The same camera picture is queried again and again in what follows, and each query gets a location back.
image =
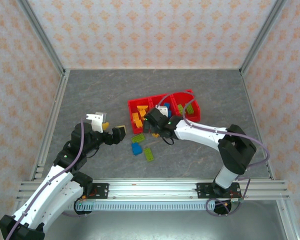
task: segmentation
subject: green toy brick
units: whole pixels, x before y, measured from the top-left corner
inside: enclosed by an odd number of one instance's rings
[[[151,162],[155,159],[150,148],[144,149],[144,155],[147,162]]]
[[[182,115],[182,112],[184,111],[184,107],[181,104],[178,104],[179,113]]]
[[[142,141],[144,141],[146,138],[145,138],[145,135],[143,133],[137,135],[137,136],[134,136],[133,138],[131,138],[132,140],[132,143],[140,143]]]
[[[188,112],[189,115],[194,114],[194,108],[192,107],[192,105],[190,104],[189,106],[186,107],[186,111]]]

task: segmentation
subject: gray floor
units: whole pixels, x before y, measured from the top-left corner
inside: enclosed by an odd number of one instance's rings
[[[61,215],[45,240],[286,240],[275,201],[245,201],[237,213],[205,211],[98,212]]]
[[[150,147],[155,160],[134,156],[127,101],[151,95],[193,89],[201,108],[201,123],[216,127],[239,125],[257,137],[244,85],[238,70],[71,70],[53,133],[44,176],[57,153],[71,138],[74,126],[85,114],[106,112],[110,127],[126,125],[119,145],[102,145],[81,169],[93,178],[214,178],[223,163],[217,151],[190,141],[173,146],[150,134],[141,143]],[[263,154],[258,150],[253,162]],[[266,165],[246,173],[268,178]]]

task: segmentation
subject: orange toy brick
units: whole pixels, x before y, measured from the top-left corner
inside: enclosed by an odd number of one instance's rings
[[[136,127],[139,129],[139,128],[142,128],[144,125],[142,124],[142,121],[139,119],[137,121],[135,121],[135,125]]]
[[[139,120],[139,114],[137,112],[132,113],[132,118],[133,118],[134,122],[138,121]]]
[[[138,105],[138,106],[136,106],[136,108],[138,109],[138,111],[141,111],[141,110],[147,111],[148,107],[149,106],[147,106],[147,105]]]
[[[146,110],[140,110],[139,113],[141,118],[143,118],[146,115]]]

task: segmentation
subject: patterned wallpaper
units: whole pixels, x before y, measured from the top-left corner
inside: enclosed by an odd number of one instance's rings
[[[286,3],[245,76],[278,179],[287,179],[300,223],[300,0]]]
[[[0,0],[0,219],[29,179],[59,78],[17,1]]]
[[[275,0],[30,0],[65,68],[241,67]]]

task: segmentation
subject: blue toy brick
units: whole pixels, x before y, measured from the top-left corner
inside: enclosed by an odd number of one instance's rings
[[[142,148],[137,142],[132,143],[131,146],[132,146],[133,155],[136,156],[136,155],[142,154]]]
[[[163,106],[165,106],[168,110],[170,109],[170,103],[165,102]]]

